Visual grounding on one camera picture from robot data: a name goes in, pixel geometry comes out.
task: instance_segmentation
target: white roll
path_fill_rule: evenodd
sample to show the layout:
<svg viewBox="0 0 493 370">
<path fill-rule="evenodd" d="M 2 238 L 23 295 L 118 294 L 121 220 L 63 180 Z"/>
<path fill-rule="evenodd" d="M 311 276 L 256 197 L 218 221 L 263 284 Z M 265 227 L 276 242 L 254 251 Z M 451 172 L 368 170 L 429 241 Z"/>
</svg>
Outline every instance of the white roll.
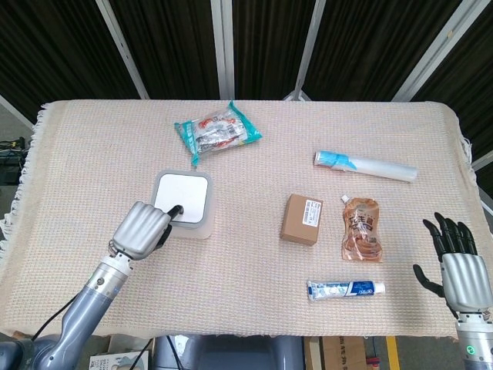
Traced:
<svg viewBox="0 0 493 370">
<path fill-rule="evenodd" d="M 416 167 L 327 151 L 317 152 L 314 164 L 316 166 L 327 166 L 332 170 L 366 173 L 367 175 L 407 181 L 408 183 L 416 180 L 418 175 Z"/>
</svg>

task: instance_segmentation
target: plastic snack bag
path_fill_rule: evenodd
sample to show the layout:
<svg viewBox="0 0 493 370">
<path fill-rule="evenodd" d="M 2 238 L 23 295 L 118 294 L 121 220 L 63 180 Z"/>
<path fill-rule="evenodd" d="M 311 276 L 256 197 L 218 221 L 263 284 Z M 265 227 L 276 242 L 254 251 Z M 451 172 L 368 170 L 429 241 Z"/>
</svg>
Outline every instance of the plastic snack bag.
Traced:
<svg viewBox="0 0 493 370">
<path fill-rule="evenodd" d="M 192 153 L 194 166 L 199 163 L 201 154 L 252 143 L 262 137 L 233 101 L 224 110 L 201 119 L 175 123 L 175 128 Z"/>
<path fill-rule="evenodd" d="M 380 262 L 382 246 L 377 234 L 378 203 L 373 199 L 342 197 L 346 207 L 346 234 L 342 240 L 342 258 Z"/>
</svg>

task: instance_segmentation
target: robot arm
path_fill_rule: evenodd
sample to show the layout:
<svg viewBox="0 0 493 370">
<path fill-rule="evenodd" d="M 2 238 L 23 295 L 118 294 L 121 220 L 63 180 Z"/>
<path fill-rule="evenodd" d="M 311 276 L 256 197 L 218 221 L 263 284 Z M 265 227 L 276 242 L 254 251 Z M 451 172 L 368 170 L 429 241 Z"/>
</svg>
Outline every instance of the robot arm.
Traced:
<svg viewBox="0 0 493 370">
<path fill-rule="evenodd" d="M 130 275 L 131 261 L 142 260 L 162 247 L 171 232 L 169 222 L 182 212 L 181 206 L 164 213 L 135 203 L 109 242 L 111 255 L 101 260 L 63 316 L 59 340 L 40 338 L 0 345 L 0 370 L 74 369 L 82 347 Z"/>
<path fill-rule="evenodd" d="M 436 213 L 441 232 L 423 220 L 433 237 L 441 266 L 443 286 L 429 281 L 421 267 L 413 266 L 421 285 L 445 298 L 457 319 L 459 346 L 466 370 L 493 370 L 493 323 L 483 313 L 493 306 L 488 271 L 478 256 L 470 230 L 461 222 L 456 224 Z"/>
</svg>

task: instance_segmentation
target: table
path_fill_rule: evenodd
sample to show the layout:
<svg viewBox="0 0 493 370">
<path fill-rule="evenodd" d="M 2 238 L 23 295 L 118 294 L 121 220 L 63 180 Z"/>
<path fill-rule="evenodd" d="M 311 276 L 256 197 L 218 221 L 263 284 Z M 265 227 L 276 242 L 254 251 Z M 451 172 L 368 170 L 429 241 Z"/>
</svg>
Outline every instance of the table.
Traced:
<svg viewBox="0 0 493 370">
<path fill-rule="evenodd" d="M 169 240 L 136 262 L 96 334 L 454 335 L 449 310 L 416 282 L 412 264 L 440 281 L 421 223 L 438 211 L 470 226 L 493 267 L 455 114 L 439 103 L 236 104 L 263 139 L 199 165 L 215 183 L 212 237 Z M 33 333 L 79 291 L 129 208 L 150 201 L 157 173 L 192 169 L 173 123 L 225 105 L 74 100 L 41 111 L 5 228 L 0 331 Z M 402 183 L 315 167 L 317 150 L 416 166 L 418 178 Z M 313 247 L 279 238 L 292 193 L 324 200 Z M 343 194 L 379 202 L 381 264 L 342 261 Z M 387 293 L 313 303 L 308 279 L 383 281 Z M 46 334 L 59 332 L 59 319 Z"/>
</svg>

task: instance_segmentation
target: cable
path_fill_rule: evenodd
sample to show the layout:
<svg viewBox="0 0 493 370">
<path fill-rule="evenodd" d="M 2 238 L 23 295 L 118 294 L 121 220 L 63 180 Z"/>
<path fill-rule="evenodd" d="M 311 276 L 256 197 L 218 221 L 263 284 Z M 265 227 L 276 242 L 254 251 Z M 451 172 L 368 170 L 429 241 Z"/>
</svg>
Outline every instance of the cable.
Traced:
<svg viewBox="0 0 493 370">
<path fill-rule="evenodd" d="M 178 353 L 176 353 L 175 345 L 171 341 L 171 338 L 169 337 L 169 335 L 166 336 L 166 339 L 168 339 L 168 343 L 169 343 L 169 346 L 171 347 L 171 351 L 173 351 L 173 356 L 175 358 L 176 367 L 178 368 L 178 370 L 184 370 L 185 368 L 183 367 L 182 362 L 179 360 Z"/>
<path fill-rule="evenodd" d="M 152 341 L 153 341 L 153 339 L 151 338 L 147 342 L 146 346 L 144 348 L 142 348 L 142 351 L 139 353 L 139 355 L 137 356 L 136 360 L 133 362 L 132 366 L 130 366 L 130 369 L 129 370 L 133 370 L 137 366 L 137 362 L 139 362 L 139 360 L 142 357 L 143 353 L 146 351 L 147 347 L 149 347 L 149 345 L 151 344 Z"/>
<path fill-rule="evenodd" d="M 52 317 L 50 317 L 48 320 L 46 320 L 45 324 L 43 324 L 42 327 L 39 328 L 39 330 L 36 332 L 36 334 L 34 334 L 32 336 L 31 340 L 32 341 L 35 341 L 38 338 L 38 336 L 41 334 L 41 332 L 43 330 L 45 330 L 45 328 L 48 326 L 48 324 L 50 322 L 52 322 L 54 318 L 56 318 L 58 315 L 60 315 L 69 305 L 72 304 L 72 302 L 77 298 L 77 295 L 78 294 L 74 295 L 73 298 L 70 301 L 68 301 L 67 303 L 65 303 L 65 306 L 63 306 L 62 308 L 60 308 Z"/>
</svg>

